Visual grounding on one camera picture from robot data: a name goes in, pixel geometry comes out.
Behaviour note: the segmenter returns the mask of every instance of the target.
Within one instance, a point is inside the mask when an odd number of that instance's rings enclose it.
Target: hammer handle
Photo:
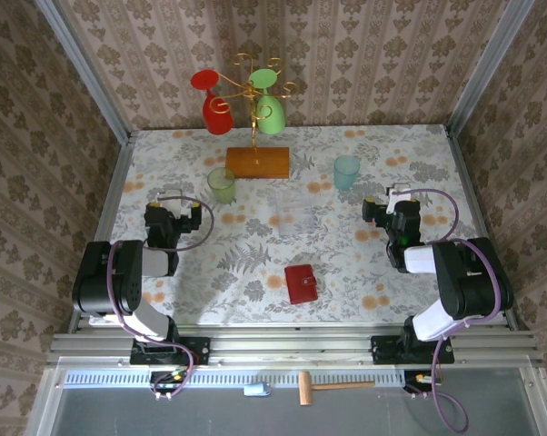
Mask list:
[[[331,389],[372,388],[374,381],[354,381],[351,383],[313,384],[313,391],[329,391]]]

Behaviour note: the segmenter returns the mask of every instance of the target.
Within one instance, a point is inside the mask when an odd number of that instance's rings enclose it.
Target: blue object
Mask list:
[[[244,386],[244,395],[246,397],[266,397],[270,394],[272,388],[265,381],[259,383],[246,384]]]
[[[361,169],[361,161],[355,156],[340,156],[334,161],[334,186],[341,191],[347,191],[356,180]]]

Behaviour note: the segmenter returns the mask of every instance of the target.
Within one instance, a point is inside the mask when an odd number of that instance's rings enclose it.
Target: red wallet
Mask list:
[[[318,300],[312,265],[286,266],[284,271],[291,304]]]

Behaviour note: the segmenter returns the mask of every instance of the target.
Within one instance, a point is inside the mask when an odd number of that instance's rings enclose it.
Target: gray floor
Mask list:
[[[472,435],[536,435],[517,370],[445,374],[442,391],[468,411]],[[316,391],[300,407],[297,389],[246,398],[236,389],[190,389],[156,401],[144,389],[66,390],[53,436],[448,435],[431,400],[401,390]],[[444,409],[460,425],[458,414]]]

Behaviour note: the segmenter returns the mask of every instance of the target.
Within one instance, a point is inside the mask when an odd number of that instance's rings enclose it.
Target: wooden hammer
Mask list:
[[[308,371],[301,371],[298,376],[300,390],[300,405],[312,404],[312,391],[329,391],[331,389],[373,388],[374,381],[355,381],[351,383],[312,384],[312,377]]]

